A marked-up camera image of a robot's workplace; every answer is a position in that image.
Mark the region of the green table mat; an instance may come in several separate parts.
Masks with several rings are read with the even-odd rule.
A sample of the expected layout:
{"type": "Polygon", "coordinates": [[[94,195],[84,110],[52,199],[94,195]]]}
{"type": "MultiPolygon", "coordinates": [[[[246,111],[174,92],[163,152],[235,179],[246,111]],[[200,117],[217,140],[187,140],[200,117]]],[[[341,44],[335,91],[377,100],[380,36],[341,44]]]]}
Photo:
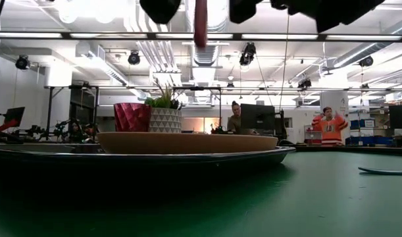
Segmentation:
{"type": "Polygon", "coordinates": [[[402,156],[296,152],[268,170],[154,181],[0,180],[0,237],[402,237],[402,156]]]}

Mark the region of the red faceted cup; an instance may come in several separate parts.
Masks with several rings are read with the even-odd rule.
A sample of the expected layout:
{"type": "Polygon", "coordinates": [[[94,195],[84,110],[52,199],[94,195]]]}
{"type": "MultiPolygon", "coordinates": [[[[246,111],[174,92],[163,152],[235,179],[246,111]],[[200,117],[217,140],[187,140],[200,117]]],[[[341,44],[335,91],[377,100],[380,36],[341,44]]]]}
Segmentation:
{"type": "Polygon", "coordinates": [[[142,103],[115,103],[114,119],[117,132],[147,132],[151,107],[142,103]]]}

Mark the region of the black metal stand frame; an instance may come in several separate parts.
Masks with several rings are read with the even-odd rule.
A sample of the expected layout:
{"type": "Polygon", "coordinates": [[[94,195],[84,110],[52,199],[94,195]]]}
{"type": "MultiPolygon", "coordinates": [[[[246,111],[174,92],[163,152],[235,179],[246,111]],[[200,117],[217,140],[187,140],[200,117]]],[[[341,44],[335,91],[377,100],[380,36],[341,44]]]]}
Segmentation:
{"type": "Polygon", "coordinates": [[[69,108],[70,104],[74,103],[77,104],[77,102],[72,101],[69,97],[66,97],[66,94],[63,92],[66,90],[67,92],[71,92],[72,90],[76,91],[81,91],[82,93],[88,92],[88,93],[93,93],[93,105],[91,107],[88,107],[88,109],[92,112],[92,115],[90,116],[90,123],[96,127],[96,117],[97,117],[97,110],[99,106],[99,92],[100,92],[100,87],[99,86],[79,86],[79,85],[69,85],[69,86],[45,86],[45,89],[49,90],[49,102],[48,102],[48,109],[47,109],[47,126],[46,130],[48,130],[52,124],[51,121],[55,120],[67,120],[70,118],[69,115],[69,108]],[[56,98],[59,94],[61,94],[63,97],[61,100],[56,101],[55,104],[55,113],[53,113],[53,100],[56,98]]]}

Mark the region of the shelf with red bins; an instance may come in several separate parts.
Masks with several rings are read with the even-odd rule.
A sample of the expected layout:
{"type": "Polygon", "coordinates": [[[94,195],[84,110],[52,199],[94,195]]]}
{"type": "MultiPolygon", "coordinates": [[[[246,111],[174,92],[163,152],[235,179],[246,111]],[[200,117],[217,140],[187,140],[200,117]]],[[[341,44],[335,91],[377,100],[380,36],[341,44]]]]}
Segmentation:
{"type": "Polygon", "coordinates": [[[304,126],[305,143],[308,146],[315,146],[322,144],[322,133],[315,130],[311,125],[304,126]]]}

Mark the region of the person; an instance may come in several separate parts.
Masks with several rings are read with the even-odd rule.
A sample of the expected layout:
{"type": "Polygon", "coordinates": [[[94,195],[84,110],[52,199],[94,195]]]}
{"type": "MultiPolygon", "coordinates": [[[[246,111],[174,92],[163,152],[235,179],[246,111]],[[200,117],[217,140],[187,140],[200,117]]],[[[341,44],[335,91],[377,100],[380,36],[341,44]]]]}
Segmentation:
{"type": "Polygon", "coordinates": [[[321,132],[322,146],[343,145],[341,132],[347,128],[348,122],[337,112],[333,114],[331,107],[325,107],[322,114],[316,116],[311,123],[313,130],[321,132]]]}
{"type": "Polygon", "coordinates": [[[228,119],[228,131],[232,131],[233,133],[240,135],[254,135],[254,130],[241,127],[241,107],[235,101],[232,102],[232,112],[233,115],[228,119]]]}

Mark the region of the succulent in white patterned pot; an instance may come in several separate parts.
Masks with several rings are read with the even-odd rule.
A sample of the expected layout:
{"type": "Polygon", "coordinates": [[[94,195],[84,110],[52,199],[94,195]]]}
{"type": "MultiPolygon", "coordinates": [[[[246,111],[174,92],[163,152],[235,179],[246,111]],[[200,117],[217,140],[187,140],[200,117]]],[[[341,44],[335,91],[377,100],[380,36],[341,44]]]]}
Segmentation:
{"type": "Polygon", "coordinates": [[[181,133],[182,132],[182,103],[174,98],[174,90],[171,86],[162,87],[155,82],[161,96],[148,97],[144,104],[150,106],[151,116],[149,132],[156,133],[181,133]]]}

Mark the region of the black computer monitor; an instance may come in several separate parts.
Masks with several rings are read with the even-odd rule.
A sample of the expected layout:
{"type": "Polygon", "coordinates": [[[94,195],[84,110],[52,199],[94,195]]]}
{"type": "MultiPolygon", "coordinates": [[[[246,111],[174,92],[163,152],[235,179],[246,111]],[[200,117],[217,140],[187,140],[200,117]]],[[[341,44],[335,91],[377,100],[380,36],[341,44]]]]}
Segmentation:
{"type": "Polygon", "coordinates": [[[4,124],[10,127],[19,127],[24,115],[25,107],[8,109],[5,113],[4,124]]]}
{"type": "Polygon", "coordinates": [[[273,130],[275,108],[268,105],[241,104],[241,128],[273,130]]]}
{"type": "Polygon", "coordinates": [[[389,123],[392,129],[402,129],[402,105],[389,106],[389,123]]]}

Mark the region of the blue storage bins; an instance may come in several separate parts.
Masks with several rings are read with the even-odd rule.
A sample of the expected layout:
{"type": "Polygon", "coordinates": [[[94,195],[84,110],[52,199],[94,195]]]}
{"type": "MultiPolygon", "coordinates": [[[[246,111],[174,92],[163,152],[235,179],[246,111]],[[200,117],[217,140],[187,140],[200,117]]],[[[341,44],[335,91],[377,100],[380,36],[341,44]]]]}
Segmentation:
{"type": "Polygon", "coordinates": [[[393,145],[393,135],[389,127],[377,126],[372,118],[352,120],[349,128],[349,137],[345,139],[347,145],[368,147],[393,145]]]}

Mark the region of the background robot station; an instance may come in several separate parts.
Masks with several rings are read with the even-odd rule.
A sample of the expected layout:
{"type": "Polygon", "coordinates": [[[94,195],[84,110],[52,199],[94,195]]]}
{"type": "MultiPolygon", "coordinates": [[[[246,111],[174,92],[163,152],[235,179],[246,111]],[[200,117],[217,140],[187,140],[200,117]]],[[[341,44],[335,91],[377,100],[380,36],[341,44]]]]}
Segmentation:
{"type": "Polygon", "coordinates": [[[86,124],[70,118],[56,123],[51,128],[32,125],[30,129],[18,130],[15,134],[22,142],[54,142],[60,144],[95,144],[97,142],[95,125],[86,124]]]}

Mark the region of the black table frame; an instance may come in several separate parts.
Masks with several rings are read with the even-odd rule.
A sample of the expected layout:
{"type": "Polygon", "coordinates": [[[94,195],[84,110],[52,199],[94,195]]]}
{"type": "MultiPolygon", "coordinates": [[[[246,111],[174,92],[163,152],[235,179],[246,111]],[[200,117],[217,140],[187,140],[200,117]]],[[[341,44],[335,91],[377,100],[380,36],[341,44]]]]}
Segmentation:
{"type": "Polygon", "coordinates": [[[350,152],[350,153],[370,153],[379,155],[398,155],[402,156],[402,147],[357,147],[357,146],[295,146],[298,152],[350,152]]]}

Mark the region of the black office chair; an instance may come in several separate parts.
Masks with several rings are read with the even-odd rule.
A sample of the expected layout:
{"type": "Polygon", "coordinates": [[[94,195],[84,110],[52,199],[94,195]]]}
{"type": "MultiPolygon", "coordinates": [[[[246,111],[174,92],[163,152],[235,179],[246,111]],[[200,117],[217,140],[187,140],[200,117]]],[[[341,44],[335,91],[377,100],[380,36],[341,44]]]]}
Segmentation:
{"type": "Polygon", "coordinates": [[[285,117],[284,117],[284,110],[281,109],[279,112],[276,113],[275,117],[275,135],[278,140],[281,142],[282,140],[287,139],[287,131],[285,126],[285,117]]]}

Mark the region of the orange round plate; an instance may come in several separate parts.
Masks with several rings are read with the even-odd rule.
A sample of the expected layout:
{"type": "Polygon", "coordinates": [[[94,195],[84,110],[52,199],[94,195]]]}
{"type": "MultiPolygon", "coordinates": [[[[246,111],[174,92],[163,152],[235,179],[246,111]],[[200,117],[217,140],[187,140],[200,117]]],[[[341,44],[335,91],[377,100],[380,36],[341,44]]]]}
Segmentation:
{"type": "Polygon", "coordinates": [[[268,151],[278,138],[233,134],[101,132],[100,146],[115,154],[204,154],[268,151]]]}

